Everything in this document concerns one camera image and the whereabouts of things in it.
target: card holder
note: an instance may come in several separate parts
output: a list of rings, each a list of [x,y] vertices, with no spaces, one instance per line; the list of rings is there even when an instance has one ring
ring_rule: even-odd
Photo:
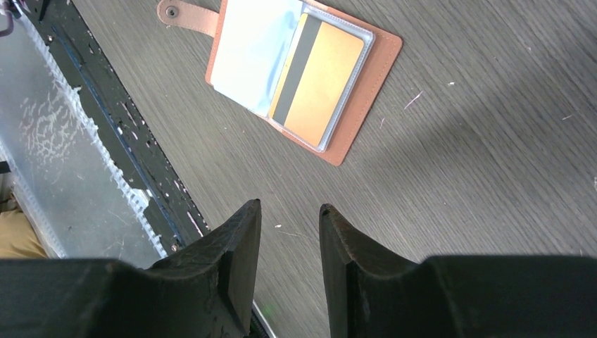
[[[285,2],[285,0],[277,0],[276,4],[272,4],[269,0],[262,0],[262,4],[267,6],[259,6],[254,1],[247,1],[247,3],[253,4],[251,14],[254,14],[256,8],[259,8],[263,17],[271,19],[270,23],[259,17],[247,18],[247,16],[254,15],[245,15],[245,18],[243,18],[242,15],[239,15],[242,14],[242,11],[238,11],[238,2],[233,2],[233,6],[228,8],[228,0],[222,1],[219,13],[178,0],[162,0],[157,9],[158,17],[167,25],[178,25],[214,37],[206,71],[206,81],[213,85],[214,89],[239,102],[242,106],[270,123],[284,136],[315,155],[332,165],[340,165],[356,138],[385,77],[398,56],[402,47],[402,40],[396,35],[315,1],[305,1],[306,4],[288,1],[287,3],[291,5],[285,5],[285,9],[275,8],[275,6]],[[175,8],[177,15],[169,15],[169,8]],[[285,10],[288,10],[288,13],[278,16],[273,15],[273,13],[280,14]],[[259,24],[255,24],[255,20],[260,20]],[[271,31],[259,30],[260,28],[257,27],[269,24],[271,24],[270,27],[283,27],[286,30],[285,35],[278,32],[276,35],[270,34],[268,36]],[[234,43],[230,44],[230,40],[226,35],[227,28],[234,26],[250,27],[246,29],[247,36],[242,39],[240,45],[236,46]],[[306,27],[310,29],[307,45],[311,46],[311,50],[307,54],[308,56],[305,56],[304,47],[295,49],[295,54],[291,52],[292,44],[298,44],[301,40],[301,36],[295,34],[298,32],[297,28],[299,26],[302,27],[301,32],[304,32]],[[249,34],[251,28],[255,29],[253,35]],[[341,69],[330,70],[329,60],[322,56],[333,56],[333,53],[330,53],[327,47],[329,47],[330,41],[334,42],[335,40],[342,40],[342,38],[349,41],[342,44],[342,48],[358,51],[358,53],[346,53],[348,56],[352,55],[351,60],[346,55],[342,58],[338,57],[342,61],[340,64],[344,66],[339,67]],[[227,56],[227,53],[230,52],[230,46],[233,46],[233,51],[234,48],[238,48],[238,54],[249,55],[248,59],[250,59],[251,53],[247,53],[247,51],[250,51],[251,48],[254,51],[260,50],[255,48],[256,44],[261,43],[262,46],[272,46],[271,41],[276,39],[278,41],[277,44],[274,44],[274,48],[262,49],[268,50],[268,53],[271,52],[264,58],[264,63],[261,66],[252,67],[248,74],[245,74],[243,79],[245,83],[242,83],[243,81],[237,83],[239,86],[236,88],[236,93],[242,94],[242,89],[245,89],[250,94],[245,96],[234,96],[234,92],[230,94],[229,89],[232,88],[232,91],[234,91],[234,85],[236,84],[232,83],[234,85],[230,86],[230,81],[226,83],[227,76],[236,79],[242,78],[242,76],[239,76],[239,69],[244,69],[243,67],[246,68],[247,65],[259,65],[258,62],[246,60],[245,58],[241,60],[236,58],[236,62],[232,64],[230,60],[234,60],[234,56]],[[295,67],[294,57],[296,57],[297,50],[303,54],[300,58],[302,63],[305,63],[304,67],[302,67],[302,63],[297,63],[301,64],[302,68]],[[295,69],[293,73],[290,73],[291,68],[300,71],[297,72]],[[292,78],[290,82],[293,84],[290,86],[290,92],[294,96],[287,93],[282,95],[285,87],[288,87],[290,83],[289,73]],[[314,80],[318,78],[317,75],[327,73],[331,74],[330,77],[336,80],[328,81],[334,83],[335,87],[334,90],[330,90],[331,94],[325,93],[323,95],[327,98],[326,101],[322,100],[321,96],[316,95],[319,91],[314,91],[313,87],[318,84],[318,81]],[[247,86],[247,83],[256,83],[258,85],[251,87]]]

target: card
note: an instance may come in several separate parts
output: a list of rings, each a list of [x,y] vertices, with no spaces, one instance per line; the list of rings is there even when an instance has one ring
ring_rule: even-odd
[[[363,48],[361,38],[303,13],[269,116],[318,147]]]

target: wallet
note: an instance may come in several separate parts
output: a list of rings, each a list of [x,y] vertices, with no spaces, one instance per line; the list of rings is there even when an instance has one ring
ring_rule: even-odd
[[[159,19],[214,38],[206,82],[316,156],[340,165],[402,39],[311,0],[161,0]]]

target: leather strap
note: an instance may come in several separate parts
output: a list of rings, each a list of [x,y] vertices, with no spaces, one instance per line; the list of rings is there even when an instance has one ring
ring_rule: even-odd
[[[162,0],[158,4],[158,18],[166,25],[194,30],[213,37],[220,15],[207,8],[180,0]]]

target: person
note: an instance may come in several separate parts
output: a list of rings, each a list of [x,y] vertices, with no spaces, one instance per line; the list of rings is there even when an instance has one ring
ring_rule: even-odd
[[[0,258],[48,258],[19,208],[0,213]]]

